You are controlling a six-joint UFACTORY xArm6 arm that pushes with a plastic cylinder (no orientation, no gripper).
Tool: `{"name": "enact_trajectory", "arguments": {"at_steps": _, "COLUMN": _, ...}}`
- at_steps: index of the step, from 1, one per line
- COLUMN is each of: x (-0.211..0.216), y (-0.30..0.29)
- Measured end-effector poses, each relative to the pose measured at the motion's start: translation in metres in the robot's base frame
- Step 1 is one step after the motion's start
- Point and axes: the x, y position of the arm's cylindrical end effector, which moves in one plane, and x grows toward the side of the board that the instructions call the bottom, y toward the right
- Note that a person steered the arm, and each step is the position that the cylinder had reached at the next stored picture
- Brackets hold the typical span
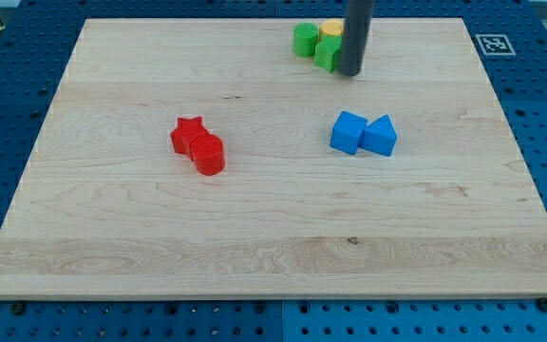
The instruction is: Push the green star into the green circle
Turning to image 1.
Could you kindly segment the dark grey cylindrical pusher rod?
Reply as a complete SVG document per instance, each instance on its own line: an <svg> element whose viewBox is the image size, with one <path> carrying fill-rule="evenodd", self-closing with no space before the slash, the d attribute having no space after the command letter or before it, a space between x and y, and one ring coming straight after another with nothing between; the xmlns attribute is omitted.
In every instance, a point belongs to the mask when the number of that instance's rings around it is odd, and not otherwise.
<svg viewBox="0 0 547 342"><path fill-rule="evenodd" d="M344 76L361 71L374 7L375 0L348 0L338 67Z"/></svg>

